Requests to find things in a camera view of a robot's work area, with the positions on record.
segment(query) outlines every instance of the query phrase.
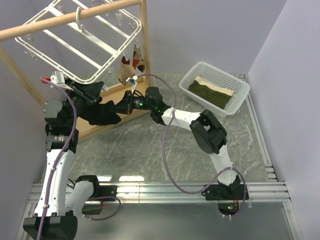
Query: brown sock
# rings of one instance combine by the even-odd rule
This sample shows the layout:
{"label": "brown sock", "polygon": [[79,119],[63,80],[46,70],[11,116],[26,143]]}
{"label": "brown sock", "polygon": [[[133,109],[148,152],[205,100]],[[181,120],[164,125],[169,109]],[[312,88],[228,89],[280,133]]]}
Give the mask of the brown sock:
{"label": "brown sock", "polygon": [[136,45],[133,47],[133,61],[132,66],[134,69],[138,68],[140,72],[145,71],[145,61],[142,58],[141,49],[138,48]]}
{"label": "brown sock", "polygon": [[133,66],[130,65],[130,59],[126,61],[126,58],[123,56],[120,63],[120,69],[118,72],[118,80],[123,85],[127,85],[126,80],[132,78],[136,75],[136,70]]}

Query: wooden drying rack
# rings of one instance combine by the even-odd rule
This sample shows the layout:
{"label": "wooden drying rack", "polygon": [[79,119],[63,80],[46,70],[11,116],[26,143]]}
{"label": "wooden drying rack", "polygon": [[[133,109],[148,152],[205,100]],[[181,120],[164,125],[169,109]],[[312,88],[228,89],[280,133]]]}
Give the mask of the wooden drying rack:
{"label": "wooden drying rack", "polygon": [[[148,33],[148,20],[147,20],[147,0],[119,0],[111,3],[106,3],[104,5],[91,7],[88,9],[83,9],[80,11],[79,19],[92,18],[97,15],[106,14],[109,12],[117,11],[120,9],[128,8],[131,6],[139,5],[139,18],[141,21],[142,29],[142,50],[143,59],[145,62],[145,73],[150,73],[150,53],[149,53],[149,33]],[[55,16],[52,18],[44,19],[41,21],[32,22],[29,24],[12,27],[9,29],[0,31],[0,42],[5,40],[10,40],[16,37],[21,37],[27,34],[43,31],[46,29],[54,28],[57,26],[69,24],[76,21],[76,13],[68,13],[61,16]],[[8,53],[0,45],[0,59],[1,61],[10,69],[10,71],[18,78],[25,89],[34,97],[34,99],[43,106],[46,102],[45,98],[40,94],[40,92],[35,88],[35,86],[26,77],[23,71],[18,67],[18,65],[13,61],[13,59],[8,55]],[[151,86],[151,81],[149,77],[141,79],[136,87],[141,93],[146,91],[146,88]],[[124,86],[121,83],[109,87],[108,91],[102,92],[101,97],[103,98],[102,103],[108,101],[119,102],[126,90],[131,89],[131,86]],[[123,124],[129,120],[132,120],[142,114],[146,113],[145,110],[134,110],[131,115],[119,114],[121,117],[121,122],[117,125]],[[79,139],[83,140],[90,137],[102,130],[111,129],[117,125],[107,125],[107,126],[92,126],[86,120],[78,118],[76,128],[79,130]]]}

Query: white hanging rack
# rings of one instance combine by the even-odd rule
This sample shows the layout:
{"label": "white hanging rack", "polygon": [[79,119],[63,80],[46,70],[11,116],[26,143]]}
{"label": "white hanging rack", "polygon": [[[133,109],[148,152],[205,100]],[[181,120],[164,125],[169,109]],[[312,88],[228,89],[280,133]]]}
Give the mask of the white hanging rack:
{"label": "white hanging rack", "polygon": [[[48,7],[46,7],[42,11],[40,11],[37,15],[35,15],[33,18],[31,18],[25,24],[37,22],[38,20],[40,20],[47,13],[51,13],[56,17],[64,15],[58,9],[58,6],[61,4],[61,1],[62,0],[54,0],[52,3],[49,4]],[[96,36],[94,36],[89,31],[87,31],[85,29],[85,26],[83,26],[80,23],[80,20],[79,20],[80,11],[82,9],[88,9],[88,7],[86,5],[84,5],[83,3],[81,3],[80,1],[78,1],[78,0],[71,0],[71,1],[73,1],[75,3],[75,5],[78,7],[77,8],[77,17],[76,17],[76,22],[71,22],[71,23],[68,23],[67,25],[70,27],[71,30],[78,32],[83,37],[85,37],[88,41],[96,44],[97,46],[99,46],[100,48],[102,48],[103,50],[105,50],[106,52],[111,54],[112,56],[103,65],[99,65],[98,63],[93,61],[90,57],[86,56],[81,51],[77,50],[76,48],[71,46],[69,43],[67,43],[64,40],[62,40],[57,35],[53,34],[50,30],[46,29],[46,30],[43,30],[43,32],[45,34],[47,34],[49,37],[51,37],[52,39],[54,39],[55,41],[57,41],[59,44],[64,46],[65,48],[67,48],[70,51],[72,51],[78,57],[82,58],[83,60],[88,62],[90,65],[92,65],[95,68],[97,68],[97,71],[90,78],[82,79],[82,78],[78,77],[76,74],[70,72],[68,69],[66,69],[65,67],[63,67],[62,65],[60,65],[59,63],[54,61],[52,58],[50,58],[49,56],[47,56],[46,54],[44,54],[40,50],[36,49],[29,42],[26,42],[24,39],[22,39],[22,37],[20,37],[20,36],[16,37],[15,40],[19,44],[21,44],[23,47],[25,47],[28,51],[30,51],[31,53],[35,54],[40,59],[43,59],[45,62],[47,62],[48,64],[53,66],[55,69],[57,69],[59,71],[62,71],[63,74],[65,74],[67,77],[69,77],[70,79],[74,80],[75,82],[78,82],[80,84],[91,84],[91,83],[95,82],[95,80],[97,78],[99,78],[103,73],[108,71],[108,68],[111,67],[111,65],[117,59],[117,57],[119,57],[119,56],[121,56],[122,54],[125,53],[126,47],[132,41],[136,41],[137,35],[142,29],[142,25],[141,25],[140,20],[138,18],[136,18],[135,16],[133,16],[132,14],[130,14],[128,11],[126,11],[124,9],[118,10],[118,14],[122,14],[123,16],[126,16],[127,18],[129,18],[131,20],[131,22],[133,22],[132,24],[134,24],[136,26],[135,28],[132,28],[132,33],[130,35],[128,35],[128,34],[124,33],[123,31],[121,31],[120,29],[118,29],[113,24],[111,24],[110,22],[108,22],[107,20],[105,20],[104,18],[102,18],[101,16],[98,16],[98,15],[95,16],[95,18],[98,19],[100,22],[102,22],[103,24],[105,24],[106,26],[110,27],[115,32],[117,32],[118,34],[120,34],[123,37],[125,37],[125,41],[119,47],[119,49],[114,49],[113,47],[109,46],[106,42],[102,41],[101,39],[97,38]],[[105,3],[112,3],[113,2],[112,0],[103,0],[103,1]]]}

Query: white plastic basket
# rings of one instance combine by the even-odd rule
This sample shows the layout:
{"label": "white plastic basket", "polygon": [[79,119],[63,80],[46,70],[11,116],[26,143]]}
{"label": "white plastic basket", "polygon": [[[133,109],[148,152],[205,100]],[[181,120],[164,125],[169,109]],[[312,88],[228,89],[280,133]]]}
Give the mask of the white plastic basket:
{"label": "white plastic basket", "polygon": [[[189,86],[194,82],[197,76],[215,86],[234,90],[231,99],[225,105],[224,109],[215,106],[214,104],[204,100],[188,90]],[[232,76],[231,74],[203,61],[198,62],[188,71],[188,73],[180,81],[179,87],[184,91],[189,99],[222,118],[235,114],[248,96],[250,90],[249,84],[245,81],[242,81],[237,77]]]}

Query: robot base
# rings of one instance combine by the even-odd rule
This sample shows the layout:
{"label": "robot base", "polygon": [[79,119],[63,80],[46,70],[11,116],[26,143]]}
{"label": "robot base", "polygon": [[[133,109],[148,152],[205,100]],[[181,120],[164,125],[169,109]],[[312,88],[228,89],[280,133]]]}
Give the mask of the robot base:
{"label": "robot base", "polygon": [[219,201],[219,200],[235,200],[236,196],[238,196],[238,200],[243,200],[244,197],[246,200],[249,199],[248,190],[246,191],[246,195],[244,196],[244,185],[240,184],[240,178],[237,175],[235,177],[235,181],[226,186],[218,182],[218,185],[209,186],[206,191],[201,193],[202,196],[205,197],[207,201]]}
{"label": "robot base", "polygon": [[[40,225],[41,217],[28,217],[23,221],[23,229],[28,235],[36,239]],[[78,220],[73,216],[72,212],[68,212],[65,216],[45,217],[42,234],[43,239],[63,239],[73,240],[76,236],[78,228]]]}

